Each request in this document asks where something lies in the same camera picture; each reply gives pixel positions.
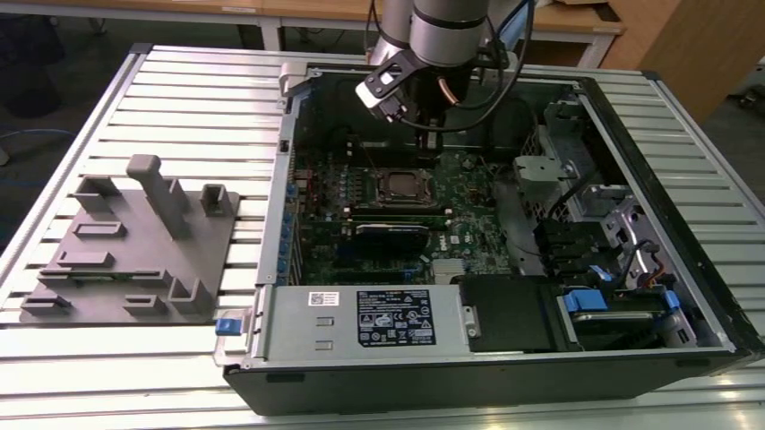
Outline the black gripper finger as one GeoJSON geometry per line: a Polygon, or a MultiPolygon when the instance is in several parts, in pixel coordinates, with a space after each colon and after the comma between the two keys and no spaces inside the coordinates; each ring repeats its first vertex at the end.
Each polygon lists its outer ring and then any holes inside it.
{"type": "Polygon", "coordinates": [[[430,121],[417,131],[417,147],[421,151],[443,150],[443,133],[439,131],[442,126],[442,121],[430,121]]]}

